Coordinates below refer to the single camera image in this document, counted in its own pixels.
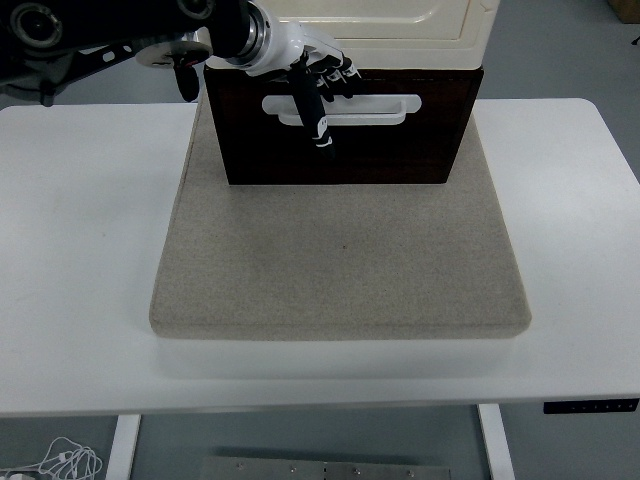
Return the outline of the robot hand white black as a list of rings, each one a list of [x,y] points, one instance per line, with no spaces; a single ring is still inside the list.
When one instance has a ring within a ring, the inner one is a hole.
[[[336,40],[299,22],[282,22],[258,10],[249,17],[246,45],[227,62],[264,81],[284,81],[302,126],[327,159],[335,158],[325,102],[359,90],[361,75]]]

